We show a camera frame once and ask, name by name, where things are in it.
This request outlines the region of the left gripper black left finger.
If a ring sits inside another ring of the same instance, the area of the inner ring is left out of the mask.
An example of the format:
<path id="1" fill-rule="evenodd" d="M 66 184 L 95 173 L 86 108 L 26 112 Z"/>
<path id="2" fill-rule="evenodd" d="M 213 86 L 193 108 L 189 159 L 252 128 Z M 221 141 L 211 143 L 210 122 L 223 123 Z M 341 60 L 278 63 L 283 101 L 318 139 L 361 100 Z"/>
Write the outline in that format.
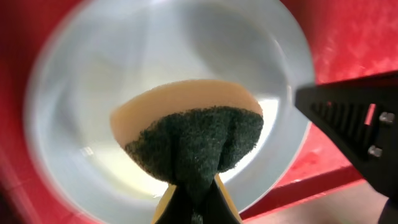
<path id="1" fill-rule="evenodd" d="M 169 184 L 154 213 L 154 224 L 191 224 L 193 204 L 183 187 Z"/>

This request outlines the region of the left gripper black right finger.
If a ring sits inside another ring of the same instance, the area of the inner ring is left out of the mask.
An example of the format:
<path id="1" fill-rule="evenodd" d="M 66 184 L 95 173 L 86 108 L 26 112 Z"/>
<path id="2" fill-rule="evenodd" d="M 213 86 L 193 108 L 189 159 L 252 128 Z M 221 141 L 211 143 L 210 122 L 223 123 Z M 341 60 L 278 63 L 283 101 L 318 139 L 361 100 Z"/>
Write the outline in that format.
<path id="1" fill-rule="evenodd" d="M 203 224 L 240 224 L 214 179 L 201 203 Z"/>

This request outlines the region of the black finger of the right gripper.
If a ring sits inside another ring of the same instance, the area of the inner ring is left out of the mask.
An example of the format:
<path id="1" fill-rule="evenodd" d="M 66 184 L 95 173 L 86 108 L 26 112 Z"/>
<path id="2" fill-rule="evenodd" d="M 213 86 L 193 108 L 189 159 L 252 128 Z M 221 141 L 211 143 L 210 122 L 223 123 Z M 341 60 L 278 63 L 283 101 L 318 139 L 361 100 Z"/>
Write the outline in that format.
<path id="1" fill-rule="evenodd" d="M 295 107 L 379 193 L 397 200 L 397 72 L 308 85 Z"/>

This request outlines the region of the green yellow sponge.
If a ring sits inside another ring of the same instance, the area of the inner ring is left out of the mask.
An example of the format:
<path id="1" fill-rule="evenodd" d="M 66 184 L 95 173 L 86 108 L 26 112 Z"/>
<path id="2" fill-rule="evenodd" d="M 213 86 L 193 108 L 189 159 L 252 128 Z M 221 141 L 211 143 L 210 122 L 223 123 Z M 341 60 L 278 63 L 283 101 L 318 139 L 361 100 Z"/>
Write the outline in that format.
<path id="1" fill-rule="evenodd" d="M 243 86 L 222 80 L 161 85 L 115 109 L 110 125 L 142 170 L 186 190 L 191 223 L 203 223 L 201 203 L 214 179 L 241 222 L 220 174 L 255 148 L 264 125 L 260 104 Z"/>

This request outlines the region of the light blue plate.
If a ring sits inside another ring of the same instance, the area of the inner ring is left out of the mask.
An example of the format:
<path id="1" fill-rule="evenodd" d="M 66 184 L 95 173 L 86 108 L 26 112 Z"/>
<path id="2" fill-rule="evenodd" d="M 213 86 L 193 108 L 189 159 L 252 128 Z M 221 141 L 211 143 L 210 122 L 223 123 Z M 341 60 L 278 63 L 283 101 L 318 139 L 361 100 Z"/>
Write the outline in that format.
<path id="1" fill-rule="evenodd" d="M 149 223 L 167 184 L 114 140 L 113 109 L 164 83 L 239 83 L 258 100 L 254 150 L 221 178 L 238 210 L 262 198 L 296 158 L 308 119 L 295 90 L 314 82 L 297 21 L 280 1 L 90 1 L 47 42 L 30 78 L 25 133 L 46 184 L 103 223 Z"/>

